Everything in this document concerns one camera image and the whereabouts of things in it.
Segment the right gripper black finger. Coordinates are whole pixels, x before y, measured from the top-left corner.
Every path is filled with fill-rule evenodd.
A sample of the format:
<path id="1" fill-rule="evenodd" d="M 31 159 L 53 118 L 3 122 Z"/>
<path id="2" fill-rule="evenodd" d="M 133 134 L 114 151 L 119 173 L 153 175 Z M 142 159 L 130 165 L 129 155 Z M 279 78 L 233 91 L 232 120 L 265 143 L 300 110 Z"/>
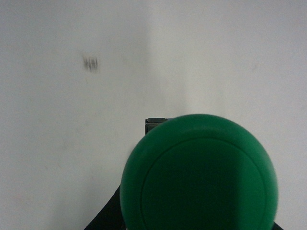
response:
<path id="1" fill-rule="evenodd" d="M 120 206 L 120 187 L 96 217 L 85 227 L 85 230 L 125 230 Z"/>

